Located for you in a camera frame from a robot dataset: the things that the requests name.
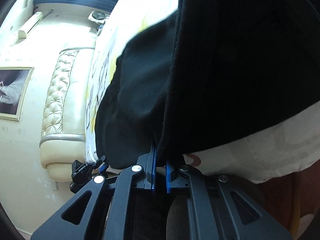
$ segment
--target black mechanical device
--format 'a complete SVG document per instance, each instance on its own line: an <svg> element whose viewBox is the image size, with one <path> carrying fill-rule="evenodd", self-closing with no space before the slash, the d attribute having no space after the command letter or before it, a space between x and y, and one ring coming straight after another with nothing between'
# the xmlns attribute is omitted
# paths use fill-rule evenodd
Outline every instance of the black mechanical device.
<svg viewBox="0 0 320 240"><path fill-rule="evenodd" d="M156 149L137 164L108 178L105 157L73 165L71 191L76 194L32 235L31 240L132 239L132 201L155 194ZM92 170L100 173L92 179ZM187 198L191 240L292 239L263 208L226 175L207 177L181 158L167 161L167 193Z"/></svg>

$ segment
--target black garment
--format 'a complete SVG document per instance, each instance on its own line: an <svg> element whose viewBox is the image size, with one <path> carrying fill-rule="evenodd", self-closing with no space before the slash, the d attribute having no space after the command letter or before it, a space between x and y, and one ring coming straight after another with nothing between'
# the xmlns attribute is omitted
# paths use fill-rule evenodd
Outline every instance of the black garment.
<svg viewBox="0 0 320 240"><path fill-rule="evenodd" d="M320 21L307 0L178 7L175 24L170 16L138 34L117 61L96 118L97 154L114 168L135 164L153 139L161 166L320 100Z"/></svg>

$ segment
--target baseboard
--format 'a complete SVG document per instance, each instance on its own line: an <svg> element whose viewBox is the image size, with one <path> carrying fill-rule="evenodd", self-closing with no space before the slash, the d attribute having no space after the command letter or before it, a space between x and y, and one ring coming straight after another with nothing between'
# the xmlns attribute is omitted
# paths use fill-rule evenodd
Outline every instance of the baseboard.
<svg viewBox="0 0 320 240"><path fill-rule="evenodd" d="M23 231L23 230L20 230L20 229L17 229L17 230L18 230L19 233L24 237L24 239L30 240L30 238L31 238L31 234L30 234L30 233L27 233L27 232L25 232L25 231Z"/></svg>

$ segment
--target gold picture frame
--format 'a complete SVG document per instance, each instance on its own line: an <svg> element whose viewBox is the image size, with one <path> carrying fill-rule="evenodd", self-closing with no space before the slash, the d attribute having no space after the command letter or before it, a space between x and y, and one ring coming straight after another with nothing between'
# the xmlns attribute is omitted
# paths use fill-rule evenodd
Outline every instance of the gold picture frame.
<svg viewBox="0 0 320 240"><path fill-rule="evenodd" d="M20 120L23 99L24 99L33 69L34 67L0 67L0 79L3 79L3 78L7 79L7 82L6 80L0 80L0 83L2 83L2 87L0 88L1 99L2 97L6 96L6 94L2 91L2 89L3 90L5 89L4 87L6 85L8 86L13 82L16 82L16 83L19 82L20 84L22 84L23 80L25 80L21 91L20 91L21 86L15 86L15 89L17 89L16 95L20 94L18 105L10 104L8 102L1 103L1 101L5 101L4 99L0 101L0 119L6 119L11 121Z"/></svg>

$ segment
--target picture frame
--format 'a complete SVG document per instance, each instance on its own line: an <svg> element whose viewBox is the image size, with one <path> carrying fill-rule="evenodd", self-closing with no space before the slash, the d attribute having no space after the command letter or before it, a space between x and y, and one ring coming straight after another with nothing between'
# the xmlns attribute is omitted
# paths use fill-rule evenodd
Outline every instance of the picture frame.
<svg viewBox="0 0 320 240"><path fill-rule="evenodd" d="M19 121L34 67L0 67L0 119Z"/></svg>

